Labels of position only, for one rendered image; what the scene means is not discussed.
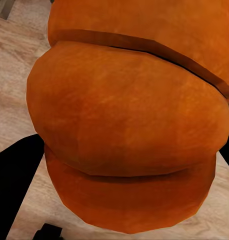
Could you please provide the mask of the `pumpkin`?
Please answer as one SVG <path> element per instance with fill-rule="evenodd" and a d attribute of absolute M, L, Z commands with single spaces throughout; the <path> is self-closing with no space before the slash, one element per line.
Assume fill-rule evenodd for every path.
<path fill-rule="evenodd" d="M 62 204 L 126 234 L 195 215 L 229 138 L 229 0 L 55 0 L 26 80 Z"/>

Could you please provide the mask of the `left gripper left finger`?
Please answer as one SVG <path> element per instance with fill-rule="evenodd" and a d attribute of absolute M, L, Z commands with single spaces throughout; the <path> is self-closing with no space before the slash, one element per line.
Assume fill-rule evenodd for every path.
<path fill-rule="evenodd" d="M 6 240 L 44 155 L 39 134 L 17 141 L 0 153 L 0 240 Z"/>

